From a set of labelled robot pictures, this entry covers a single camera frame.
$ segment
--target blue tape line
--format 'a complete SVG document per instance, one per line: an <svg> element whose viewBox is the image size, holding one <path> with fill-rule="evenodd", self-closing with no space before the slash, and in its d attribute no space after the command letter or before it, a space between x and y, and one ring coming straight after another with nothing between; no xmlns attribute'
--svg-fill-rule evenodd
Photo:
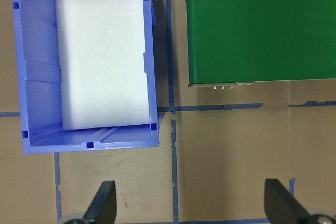
<svg viewBox="0 0 336 224"><path fill-rule="evenodd" d="M199 106L177 106L177 107L158 107L158 112L185 112L185 111L210 111L210 110L244 110L259 109L263 103L248 104L227 104L227 105L199 105Z"/></svg>
<svg viewBox="0 0 336 224"><path fill-rule="evenodd" d="M294 185L297 182L297 180L295 178L292 178L289 181L289 193L292 194L294 196Z"/></svg>
<svg viewBox="0 0 336 224"><path fill-rule="evenodd" d="M172 35L172 0L166 0L167 25L167 64L168 64L168 94L169 106L174 107L174 62L173 62L173 35Z"/></svg>
<svg viewBox="0 0 336 224"><path fill-rule="evenodd" d="M325 102L306 102L305 104L289 104L288 107L296 108L296 107L318 107L318 106L336 106L336 101L325 101Z"/></svg>
<svg viewBox="0 0 336 224"><path fill-rule="evenodd" d="M58 186L61 182L60 169L59 169L59 153L54 153L54 163L55 163L56 215L57 220L59 220L62 217L61 191L58 190Z"/></svg>
<svg viewBox="0 0 336 224"><path fill-rule="evenodd" d="M177 190L177 152L176 152L176 121L172 120L172 180L173 180L173 216L174 223L178 223L179 221L179 213L178 213L178 203L179 203L179 192Z"/></svg>
<svg viewBox="0 0 336 224"><path fill-rule="evenodd" d="M0 112L0 118L16 118L20 116L20 112Z"/></svg>
<svg viewBox="0 0 336 224"><path fill-rule="evenodd" d="M219 220L219 221L183 221L179 224L260 224L269 223L264 219L245 219L245 220ZM174 222L153 222L153 223L137 223L137 224L175 224Z"/></svg>

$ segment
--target blue plastic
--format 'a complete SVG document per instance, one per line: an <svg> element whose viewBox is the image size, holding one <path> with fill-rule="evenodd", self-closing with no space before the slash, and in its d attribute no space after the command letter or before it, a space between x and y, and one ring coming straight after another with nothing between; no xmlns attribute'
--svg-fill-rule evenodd
<svg viewBox="0 0 336 224"><path fill-rule="evenodd" d="M13 0L24 153L159 145L160 120L156 111L152 35L155 17L152 0L144 0L143 7L146 46L144 64L148 82L150 124L63 131L55 0Z"/></svg>

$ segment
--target white foam block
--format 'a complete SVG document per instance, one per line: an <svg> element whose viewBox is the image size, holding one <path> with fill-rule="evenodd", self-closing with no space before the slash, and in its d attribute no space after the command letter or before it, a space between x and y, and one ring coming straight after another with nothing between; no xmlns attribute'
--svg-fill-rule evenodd
<svg viewBox="0 0 336 224"><path fill-rule="evenodd" d="M149 123L143 0L56 0L64 130Z"/></svg>

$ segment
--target metal screw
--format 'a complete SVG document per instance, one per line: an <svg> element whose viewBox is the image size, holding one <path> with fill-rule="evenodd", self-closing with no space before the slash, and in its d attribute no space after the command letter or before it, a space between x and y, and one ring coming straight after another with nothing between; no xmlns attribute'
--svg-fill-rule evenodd
<svg viewBox="0 0 336 224"><path fill-rule="evenodd" d="M331 220L327 217L321 216L317 219L319 224L332 224Z"/></svg>

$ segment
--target scratch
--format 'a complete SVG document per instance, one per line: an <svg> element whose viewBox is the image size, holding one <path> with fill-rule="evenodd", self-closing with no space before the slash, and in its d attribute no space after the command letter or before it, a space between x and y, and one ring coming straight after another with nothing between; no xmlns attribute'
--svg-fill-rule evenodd
<svg viewBox="0 0 336 224"><path fill-rule="evenodd" d="M127 207L125 196L122 196L122 197L124 198L124 203L125 203L125 206Z"/></svg>

